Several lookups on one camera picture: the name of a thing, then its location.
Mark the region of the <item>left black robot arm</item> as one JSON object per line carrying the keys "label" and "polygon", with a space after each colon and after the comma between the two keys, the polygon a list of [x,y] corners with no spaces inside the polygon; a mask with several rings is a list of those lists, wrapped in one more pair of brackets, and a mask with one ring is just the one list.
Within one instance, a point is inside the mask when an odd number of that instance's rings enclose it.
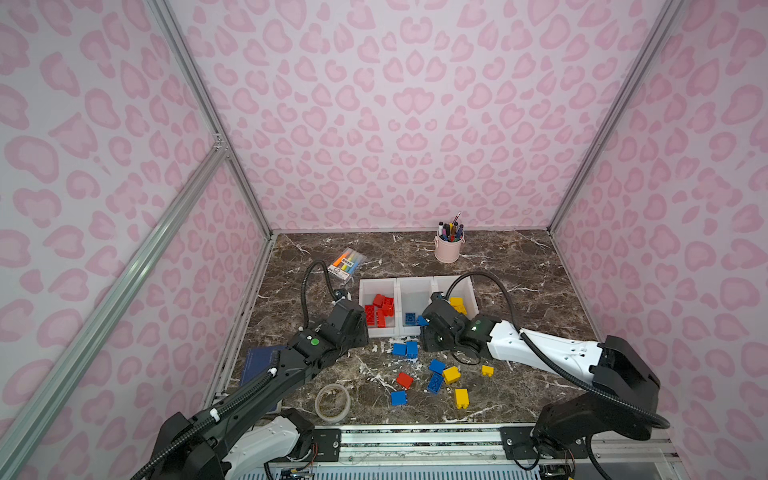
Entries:
{"label": "left black robot arm", "polygon": [[225,457],[272,406],[368,340],[363,307],[346,298],[337,301],[327,319],[295,334],[264,372],[235,393],[190,418],[180,412],[168,418],[150,460],[133,477],[223,479]]}

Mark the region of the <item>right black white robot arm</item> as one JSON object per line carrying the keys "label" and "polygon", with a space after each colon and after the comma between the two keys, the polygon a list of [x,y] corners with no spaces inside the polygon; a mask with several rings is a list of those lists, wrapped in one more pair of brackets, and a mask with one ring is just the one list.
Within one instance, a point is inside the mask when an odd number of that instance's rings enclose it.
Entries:
{"label": "right black white robot arm", "polygon": [[511,453],[554,458],[604,432],[647,441],[668,421],[657,412],[660,381],[629,343],[616,336],[577,341],[519,328],[498,317],[468,318],[436,294],[422,314],[420,341],[428,351],[448,351],[471,360],[509,361],[554,373],[582,394],[543,407],[524,440]]}

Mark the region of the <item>long red lego brick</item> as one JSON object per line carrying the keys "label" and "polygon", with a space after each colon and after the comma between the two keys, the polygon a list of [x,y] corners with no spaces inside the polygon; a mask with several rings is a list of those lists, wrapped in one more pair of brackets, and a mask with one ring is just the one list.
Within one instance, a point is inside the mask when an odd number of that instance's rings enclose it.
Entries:
{"label": "long red lego brick", "polygon": [[374,327],[377,325],[377,307],[375,305],[365,305],[364,306],[365,311],[365,319],[366,323],[369,327]]}
{"label": "long red lego brick", "polygon": [[384,311],[381,310],[381,309],[376,311],[376,326],[378,328],[386,328],[387,327],[387,316],[384,313]]}

